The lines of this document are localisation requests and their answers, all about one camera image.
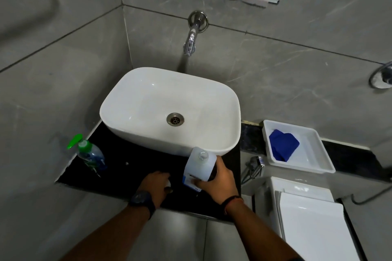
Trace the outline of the white plastic tray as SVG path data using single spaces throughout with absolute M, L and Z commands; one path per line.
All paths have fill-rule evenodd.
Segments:
M 291 133 L 300 142 L 288 162 L 278 161 L 272 155 L 269 135 L 275 129 Z M 316 130 L 272 120 L 264 120 L 262 130 L 267 148 L 266 155 L 271 165 L 318 174 L 336 172 Z

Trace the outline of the person's right forearm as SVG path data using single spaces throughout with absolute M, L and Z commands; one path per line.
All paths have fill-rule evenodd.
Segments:
M 304 261 L 241 199 L 230 201 L 225 211 L 234 222 L 249 261 Z

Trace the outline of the person's left hand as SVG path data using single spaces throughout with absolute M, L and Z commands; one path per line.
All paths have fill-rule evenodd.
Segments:
M 169 186 L 169 178 L 169 173 L 160 171 L 150 173 L 142 180 L 137 191 L 138 193 L 149 193 L 155 209 L 158 209 L 167 195 L 173 192 Z

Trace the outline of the blue cloth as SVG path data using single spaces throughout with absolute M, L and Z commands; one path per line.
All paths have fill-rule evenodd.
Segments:
M 280 130 L 273 130 L 269 135 L 273 157 L 282 162 L 288 162 L 294 151 L 299 147 L 300 142 L 291 133 L 283 133 Z

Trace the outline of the white ceramic wash basin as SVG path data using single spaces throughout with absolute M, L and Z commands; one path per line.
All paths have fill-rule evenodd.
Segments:
M 170 126 L 170 113 L 183 115 L 184 124 Z M 230 87 L 155 67 L 126 73 L 103 101 L 100 118 L 124 140 L 180 156 L 194 147 L 223 156 L 241 135 L 239 100 Z

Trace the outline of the white toilet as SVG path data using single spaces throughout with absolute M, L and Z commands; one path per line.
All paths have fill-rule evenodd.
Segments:
M 361 261 L 329 189 L 272 176 L 252 199 L 255 213 L 305 261 Z

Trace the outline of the black countertop slab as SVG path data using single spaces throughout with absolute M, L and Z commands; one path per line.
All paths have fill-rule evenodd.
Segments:
M 188 158 L 170 155 L 128 142 L 100 121 L 89 141 L 102 151 L 107 169 L 96 174 L 84 160 L 74 157 L 56 183 L 128 201 L 146 175 L 155 171 L 170 174 L 173 190 L 161 207 L 211 220 L 232 223 L 223 209 L 204 191 L 196 192 L 182 183 Z

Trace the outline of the green pump soap bottle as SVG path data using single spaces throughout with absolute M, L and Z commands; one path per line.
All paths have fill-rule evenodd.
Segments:
M 67 149 L 77 147 L 77 156 L 84 161 L 84 163 L 101 177 L 101 174 L 107 169 L 105 157 L 102 151 L 89 140 L 84 139 L 82 134 L 76 134 L 68 143 Z

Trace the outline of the chrome wall tap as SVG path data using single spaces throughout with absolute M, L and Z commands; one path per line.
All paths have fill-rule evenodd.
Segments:
M 196 38 L 199 33 L 204 32 L 208 28 L 209 22 L 207 16 L 199 10 L 193 11 L 188 16 L 187 22 L 190 30 L 183 45 L 183 50 L 185 56 L 192 56 L 196 48 Z

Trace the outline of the chrome wall fixture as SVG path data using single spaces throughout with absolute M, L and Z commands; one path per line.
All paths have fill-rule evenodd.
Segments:
M 392 88 L 392 61 L 381 65 L 376 69 L 368 80 L 373 89 L 385 90 Z

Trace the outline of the person's right hand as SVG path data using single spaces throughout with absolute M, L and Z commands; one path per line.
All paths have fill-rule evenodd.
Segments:
M 217 173 L 213 180 L 215 180 L 216 185 L 214 188 L 200 188 L 201 190 L 207 192 L 211 198 L 217 204 L 223 204 L 227 199 L 233 196 L 239 196 L 234 175 L 231 170 L 229 170 L 221 156 L 217 156 L 216 160 Z

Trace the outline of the person's left forearm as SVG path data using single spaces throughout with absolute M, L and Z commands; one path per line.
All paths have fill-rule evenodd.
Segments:
M 126 261 L 149 219 L 147 207 L 127 206 L 80 241 L 60 261 Z

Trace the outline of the clear plastic liquid bottle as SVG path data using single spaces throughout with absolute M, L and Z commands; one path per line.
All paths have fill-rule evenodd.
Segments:
M 208 181 L 216 160 L 217 156 L 213 152 L 194 147 L 185 165 L 182 183 L 196 192 L 201 192 L 201 189 L 193 184 L 193 180 Z

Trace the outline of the metal sink drain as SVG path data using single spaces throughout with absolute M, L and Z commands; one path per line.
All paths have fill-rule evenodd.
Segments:
M 166 117 L 166 121 L 170 126 L 177 127 L 184 124 L 185 118 L 180 113 L 170 113 Z

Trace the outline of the black wristwatch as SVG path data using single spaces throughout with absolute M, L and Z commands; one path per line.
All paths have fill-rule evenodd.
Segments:
M 153 198 L 150 192 L 145 190 L 138 190 L 131 197 L 128 202 L 128 206 L 130 207 L 145 207 L 149 211 L 149 219 L 153 216 L 156 211 L 156 206 L 154 204 Z

